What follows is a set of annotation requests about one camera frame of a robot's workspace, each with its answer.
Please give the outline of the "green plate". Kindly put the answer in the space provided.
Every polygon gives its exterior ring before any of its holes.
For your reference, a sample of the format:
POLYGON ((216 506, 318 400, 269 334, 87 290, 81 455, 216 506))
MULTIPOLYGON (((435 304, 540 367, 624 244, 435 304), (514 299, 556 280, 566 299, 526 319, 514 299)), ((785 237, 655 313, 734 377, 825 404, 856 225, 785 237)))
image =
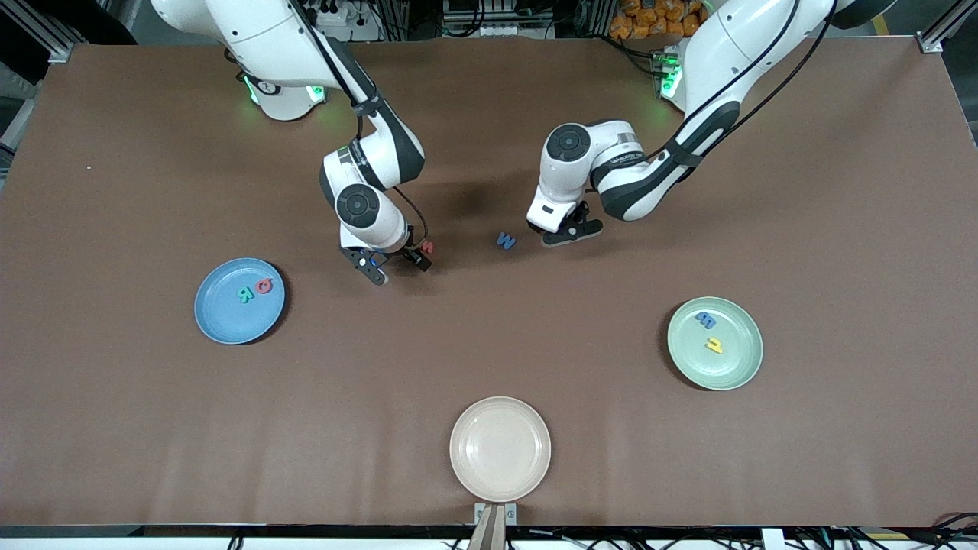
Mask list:
POLYGON ((669 320, 666 342, 678 372, 706 390, 738 389, 756 376, 763 362, 760 328, 743 307, 723 297, 695 297, 682 303, 669 320), (709 311, 716 319, 711 330, 695 319, 700 311, 709 311), (710 337, 722 341, 724 353, 705 347, 710 337))

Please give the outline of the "black electronics rack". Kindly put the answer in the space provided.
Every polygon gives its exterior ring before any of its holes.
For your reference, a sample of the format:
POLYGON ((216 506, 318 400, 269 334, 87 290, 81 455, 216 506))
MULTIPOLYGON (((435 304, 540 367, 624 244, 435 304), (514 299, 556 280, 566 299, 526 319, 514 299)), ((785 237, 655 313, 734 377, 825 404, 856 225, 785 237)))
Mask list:
POLYGON ((546 39, 558 0, 440 0, 436 27, 454 38, 523 36, 546 39))

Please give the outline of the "beige plate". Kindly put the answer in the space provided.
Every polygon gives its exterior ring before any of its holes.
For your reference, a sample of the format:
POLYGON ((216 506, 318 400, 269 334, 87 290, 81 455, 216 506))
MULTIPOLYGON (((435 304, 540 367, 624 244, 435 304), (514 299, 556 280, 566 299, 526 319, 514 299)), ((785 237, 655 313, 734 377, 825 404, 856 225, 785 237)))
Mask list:
POLYGON ((455 477, 479 501, 513 503, 545 480, 551 434, 528 403, 509 396, 482 398, 455 421, 449 458, 455 477))

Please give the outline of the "aluminium frame post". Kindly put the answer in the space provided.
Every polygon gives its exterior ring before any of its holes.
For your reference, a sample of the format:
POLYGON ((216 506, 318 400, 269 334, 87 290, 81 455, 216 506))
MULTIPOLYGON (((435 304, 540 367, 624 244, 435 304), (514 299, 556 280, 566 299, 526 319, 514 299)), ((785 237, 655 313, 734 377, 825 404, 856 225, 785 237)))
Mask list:
POLYGON ((956 35, 976 9, 978 0, 954 0, 928 27, 915 32, 920 53, 942 53, 943 42, 956 35))
POLYGON ((0 13, 7 15, 49 53, 49 63, 66 63, 73 46, 86 41, 76 29, 35 10, 25 0, 0 0, 0 13))

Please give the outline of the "blue plate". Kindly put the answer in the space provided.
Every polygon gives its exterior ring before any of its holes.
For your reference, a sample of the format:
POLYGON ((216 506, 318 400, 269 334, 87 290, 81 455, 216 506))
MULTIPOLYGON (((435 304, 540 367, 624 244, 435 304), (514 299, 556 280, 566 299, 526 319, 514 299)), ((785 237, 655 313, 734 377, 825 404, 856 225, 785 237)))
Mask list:
POLYGON ((245 345, 262 338, 278 324, 283 315, 287 287, 279 270, 253 257, 235 258, 217 266, 202 280, 193 300, 193 316, 199 330, 209 340, 223 345, 245 345), (274 289, 258 295, 254 285, 270 277, 274 289), (235 293, 249 286, 254 299, 241 304, 235 293))

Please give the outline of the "white power strip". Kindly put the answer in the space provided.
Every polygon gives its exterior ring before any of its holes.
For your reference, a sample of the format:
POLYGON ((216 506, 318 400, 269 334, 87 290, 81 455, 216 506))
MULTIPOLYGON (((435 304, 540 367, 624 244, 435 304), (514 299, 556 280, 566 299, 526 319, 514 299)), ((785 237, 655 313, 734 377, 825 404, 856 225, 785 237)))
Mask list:
POLYGON ((317 28, 339 29, 356 25, 360 11, 351 0, 305 0, 305 13, 317 28))

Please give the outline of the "brown table cover sheet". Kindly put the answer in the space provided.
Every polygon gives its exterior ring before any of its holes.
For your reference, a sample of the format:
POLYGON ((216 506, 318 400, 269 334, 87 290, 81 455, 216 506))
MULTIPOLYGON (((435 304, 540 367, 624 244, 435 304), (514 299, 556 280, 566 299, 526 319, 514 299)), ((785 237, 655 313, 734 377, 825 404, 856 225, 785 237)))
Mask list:
POLYGON ((929 526, 978 511, 978 147, 939 56, 821 43, 651 215, 544 248, 525 212, 567 121, 680 118, 592 40, 353 46, 423 141, 429 271, 371 285, 318 165, 345 97, 270 121, 219 47, 76 49, 0 192, 0 523, 462 523, 449 439, 513 396, 551 432, 542 525, 929 526), (510 250, 496 245, 514 236, 510 250), (287 298, 245 345, 193 300, 217 266, 287 298), (763 337, 728 391, 670 358, 716 296, 763 337))

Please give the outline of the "orange packets bag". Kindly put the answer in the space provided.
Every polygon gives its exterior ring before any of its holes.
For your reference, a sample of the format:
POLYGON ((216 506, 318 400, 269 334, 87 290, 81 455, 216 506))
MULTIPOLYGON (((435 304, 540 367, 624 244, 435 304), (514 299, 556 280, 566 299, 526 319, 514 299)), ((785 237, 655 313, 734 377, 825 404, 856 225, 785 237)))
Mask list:
POLYGON ((691 37, 713 13, 708 0, 618 0, 607 34, 614 40, 691 37))

